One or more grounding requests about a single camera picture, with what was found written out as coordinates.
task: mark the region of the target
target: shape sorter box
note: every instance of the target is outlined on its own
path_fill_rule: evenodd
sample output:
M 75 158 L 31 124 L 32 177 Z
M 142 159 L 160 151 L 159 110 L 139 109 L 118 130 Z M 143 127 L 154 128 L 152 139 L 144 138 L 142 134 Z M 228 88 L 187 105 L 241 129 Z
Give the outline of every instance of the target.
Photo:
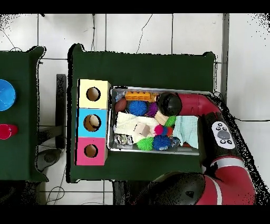
M 107 81 L 78 80 L 75 165 L 97 166 L 105 164 L 108 155 L 106 139 L 110 87 L 111 85 Z M 88 95 L 89 89 L 93 88 L 98 92 L 96 99 Z M 85 124 L 89 122 L 88 125 L 92 125 L 90 120 L 92 115 L 99 120 L 98 128 L 87 129 Z M 91 153 L 91 157 L 86 153 L 89 148 L 95 150 L 95 153 Z

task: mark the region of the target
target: round hole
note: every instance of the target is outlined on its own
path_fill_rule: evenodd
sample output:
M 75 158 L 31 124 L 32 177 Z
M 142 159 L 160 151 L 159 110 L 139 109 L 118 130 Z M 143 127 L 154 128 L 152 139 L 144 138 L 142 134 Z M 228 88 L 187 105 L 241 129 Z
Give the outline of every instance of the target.
M 86 91 L 86 97 L 90 101 L 98 101 L 100 98 L 100 91 L 96 87 L 91 87 Z
M 96 114 L 87 115 L 83 121 L 83 126 L 89 132 L 96 132 L 101 126 L 101 119 Z
M 95 145 L 88 145 L 84 148 L 84 154 L 90 158 L 96 157 L 98 154 L 98 148 Z

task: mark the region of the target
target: metal tray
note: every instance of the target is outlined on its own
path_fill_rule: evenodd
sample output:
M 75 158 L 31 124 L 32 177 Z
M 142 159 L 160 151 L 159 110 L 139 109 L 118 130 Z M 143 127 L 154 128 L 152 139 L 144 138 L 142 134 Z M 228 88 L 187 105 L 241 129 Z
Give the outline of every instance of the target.
M 153 88 L 140 88 L 140 87 L 126 87 L 126 88 L 119 88 L 119 87 L 112 87 L 110 90 L 110 97 L 111 97 L 111 107 L 109 110 L 109 127 L 108 127 L 108 134 L 107 134 L 107 147 L 109 150 L 112 151 L 123 151 L 123 152 L 137 152 L 137 153 L 161 153 L 161 154 L 182 154 L 182 155 L 199 155 L 199 149 L 193 147 L 175 147 L 175 148 L 168 148 L 166 151 L 142 151 L 138 149 L 136 144 L 133 145 L 118 145 L 114 142 L 114 132 L 113 126 L 115 125 L 116 113 L 114 111 L 115 106 L 115 96 L 117 92 L 123 92 L 125 90 L 128 91 L 147 91 L 147 92 L 156 92 L 156 93 L 163 93 L 163 92 L 177 92 L 181 94 L 203 94 L 203 95 L 212 95 L 211 92 L 205 91 L 188 91 L 188 90 L 174 90 L 174 89 L 153 89 Z

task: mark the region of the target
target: dark green tablecloth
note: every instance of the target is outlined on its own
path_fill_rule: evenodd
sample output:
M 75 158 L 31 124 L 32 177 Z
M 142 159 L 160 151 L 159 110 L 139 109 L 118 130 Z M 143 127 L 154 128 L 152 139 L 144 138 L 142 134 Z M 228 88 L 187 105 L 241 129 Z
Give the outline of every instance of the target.
M 0 124 L 18 126 L 18 133 L 0 140 L 0 180 L 46 181 L 35 168 L 37 147 L 37 62 L 41 46 L 27 52 L 0 52 L 0 79 L 15 88 L 15 104 L 0 111 Z
M 201 172 L 199 156 L 109 151 L 105 166 L 75 166 L 75 122 L 78 79 L 107 80 L 113 86 L 213 91 L 215 55 L 151 55 L 69 50 L 67 159 L 71 181 L 154 180 L 169 171 Z

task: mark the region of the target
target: blue bowl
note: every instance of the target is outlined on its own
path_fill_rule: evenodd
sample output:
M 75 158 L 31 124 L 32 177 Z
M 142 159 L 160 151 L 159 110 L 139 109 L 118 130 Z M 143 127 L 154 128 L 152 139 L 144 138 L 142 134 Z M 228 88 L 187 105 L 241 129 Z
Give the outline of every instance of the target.
M 13 86 L 6 80 L 0 79 L 0 111 L 8 110 L 16 99 Z

